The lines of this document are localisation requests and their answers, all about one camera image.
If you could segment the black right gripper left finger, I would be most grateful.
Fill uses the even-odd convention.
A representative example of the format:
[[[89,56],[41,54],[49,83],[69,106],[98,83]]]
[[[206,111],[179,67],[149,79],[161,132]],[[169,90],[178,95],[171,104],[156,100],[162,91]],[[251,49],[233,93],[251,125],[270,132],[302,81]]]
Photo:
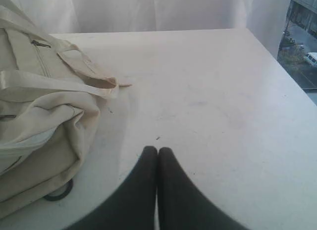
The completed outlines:
[[[133,170],[100,206],[69,230],[153,230],[158,151],[144,147]]]

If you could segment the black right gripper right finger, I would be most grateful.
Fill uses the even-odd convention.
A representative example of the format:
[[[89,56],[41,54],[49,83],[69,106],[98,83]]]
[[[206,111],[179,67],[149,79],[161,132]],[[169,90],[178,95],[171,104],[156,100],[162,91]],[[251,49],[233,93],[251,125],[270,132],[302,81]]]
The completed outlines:
[[[246,229],[203,195],[168,147],[158,153],[158,220],[161,230]]]

